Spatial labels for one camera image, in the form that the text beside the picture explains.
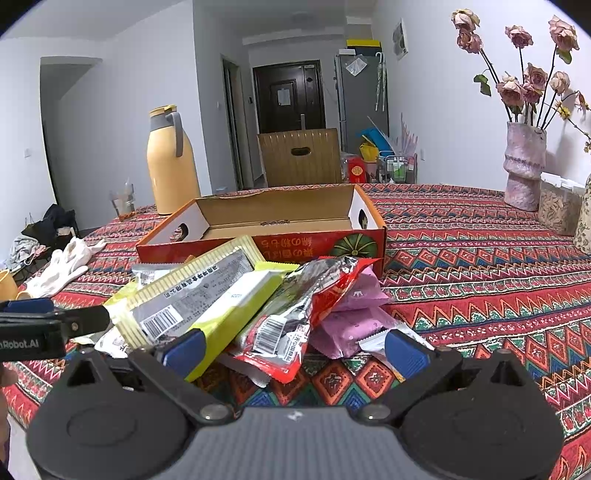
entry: purple snack package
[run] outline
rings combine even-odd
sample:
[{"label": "purple snack package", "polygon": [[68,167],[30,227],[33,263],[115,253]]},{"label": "purple snack package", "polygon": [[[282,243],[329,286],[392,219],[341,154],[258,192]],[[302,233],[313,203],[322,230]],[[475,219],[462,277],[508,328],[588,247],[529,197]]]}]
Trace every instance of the purple snack package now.
[{"label": "purple snack package", "polygon": [[379,286],[378,277],[375,276],[371,267],[367,267],[361,272],[347,295],[335,305],[333,312],[379,307],[388,300],[389,297]]},{"label": "purple snack package", "polygon": [[310,345],[331,359],[350,357],[359,352],[359,341],[392,328],[396,320],[380,307],[332,312],[310,334]]}]

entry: white logo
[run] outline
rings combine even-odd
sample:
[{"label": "white logo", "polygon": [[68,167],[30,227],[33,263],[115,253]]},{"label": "white logo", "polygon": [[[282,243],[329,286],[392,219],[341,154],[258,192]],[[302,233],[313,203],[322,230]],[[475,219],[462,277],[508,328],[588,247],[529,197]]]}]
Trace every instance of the white logo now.
[{"label": "white logo", "polygon": [[39,340],[2,340],[0,341],[0,350],[16,350],[18,348],[39,348]]},{"label": "white logo", "polygon": [[300,418],[302,418],[304,416],[304,414],[302,412],[300,412],[299,410],[294,410],[293,413],[290,413],[287,418],[293,421],[298,421]]}]

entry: thermos handle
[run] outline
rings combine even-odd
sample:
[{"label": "thermos handle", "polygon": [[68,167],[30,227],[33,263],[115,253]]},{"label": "thermos handle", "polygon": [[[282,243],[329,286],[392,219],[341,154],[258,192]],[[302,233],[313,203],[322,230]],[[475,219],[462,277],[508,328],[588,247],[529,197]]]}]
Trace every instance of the thermos handle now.
[{"label": "thermos handle", "polygon": [[178,112],[170,112],[166,119],[170,120],[173,117],[174,136],[177,138],[177,158],[183,156],[183,123],[181,122],[181,115]]}]

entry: tablecloth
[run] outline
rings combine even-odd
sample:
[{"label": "tablecloth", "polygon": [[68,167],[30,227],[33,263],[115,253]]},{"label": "tablecloth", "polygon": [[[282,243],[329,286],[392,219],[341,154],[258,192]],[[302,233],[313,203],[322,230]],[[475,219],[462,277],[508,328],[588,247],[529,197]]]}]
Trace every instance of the tablecloth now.
[{"label": "tablecloth", "polygon": [[[552,480],[574,480],[591,454],[591,258],[553,234],[502,192],[441,185],[366,185],[388,225],[387,310],[433,345],[464,356],[515,352],[556,410],[566,435]],[[153,209],[87,237],[108,245],[89,272],[56,298],[61,307],[100,304],[131,279],[134,245],[159,218]],[[19,384],[5,389],[26,426],[68,357],[16,362]],[[262,390],[214,364],[197,384],[237,407],[343,404],[358,408],[397,385],[368,355],[330,361],[311,352],[296,379]]]}]

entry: human hand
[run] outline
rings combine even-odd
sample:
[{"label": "human hand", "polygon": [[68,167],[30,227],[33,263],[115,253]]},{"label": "human hand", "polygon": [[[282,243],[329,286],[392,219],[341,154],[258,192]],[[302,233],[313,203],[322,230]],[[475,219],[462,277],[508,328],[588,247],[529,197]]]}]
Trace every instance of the human hand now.
[{"label": "human hand", "polygon": [[[9,387],[18,381],[18,375],[14,370],[0,364],[0,387]],[[4,445],[10,438],[10,427],[8,424],[8,402],[4,393],[0,393],[0,462],[6,462],[6,451]]]}]

